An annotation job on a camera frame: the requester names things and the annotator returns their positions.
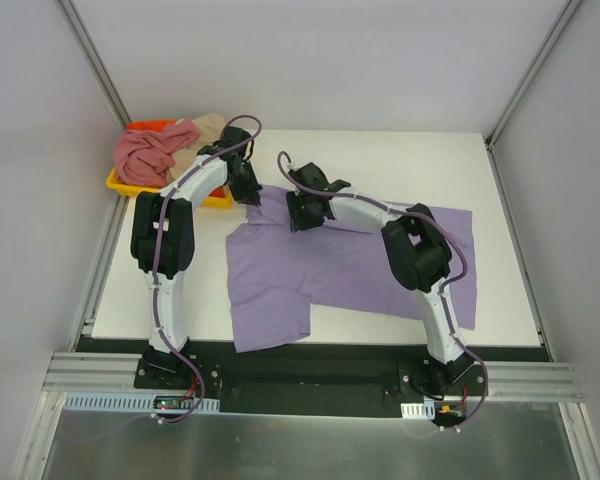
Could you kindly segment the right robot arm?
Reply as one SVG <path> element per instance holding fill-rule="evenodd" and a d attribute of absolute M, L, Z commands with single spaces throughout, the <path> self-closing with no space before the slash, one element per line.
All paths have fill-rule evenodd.
<path fill-rule="evenodd" d="M 381 236 L 393 277 L 415 293 L 424 316 L 428 363 L 412 375 L 412 389 L 440 400 L 461 388 L 475 357 L 460 333 L 449 285 L 467 275 L 468 264 L 431 210 L 423 204 L 400 209 L 375 200 L 344 180 L 330 182 L 313 163 L 279 169 L 296 187 L 286 195 L 294 232 L 330 220 Z"/>

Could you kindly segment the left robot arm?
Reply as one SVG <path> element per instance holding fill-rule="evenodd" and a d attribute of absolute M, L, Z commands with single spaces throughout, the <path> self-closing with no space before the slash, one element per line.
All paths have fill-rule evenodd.
<path fill-rule="evenodd" d="M 149 289 L 152 320 L 140 368 L 156 371 L 168 388 L 182 388 L 191 377 L 192 367 L 184 359 L 189 337 L 182 306 L 184 276 L 195 252 L 194 212 L 220 187 L 240 204 L 260 202 L 262 186 L 251 165 L 256 138 L 227 125 L 170 185 L 137 196 L 130 250 Z"/>

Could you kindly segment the purple t shirt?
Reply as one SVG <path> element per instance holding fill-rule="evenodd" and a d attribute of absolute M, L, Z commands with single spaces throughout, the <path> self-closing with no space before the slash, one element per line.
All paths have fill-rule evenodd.
<path fill-rule="evenodd" d="M 390 271 L 380 235 L 338 221 L 292 232 L 285 189 L 266 186 L 260 197 L 226 238 L 237 352 L 309 337 L 314 305 L 422 320 L 415 294 Z"/>

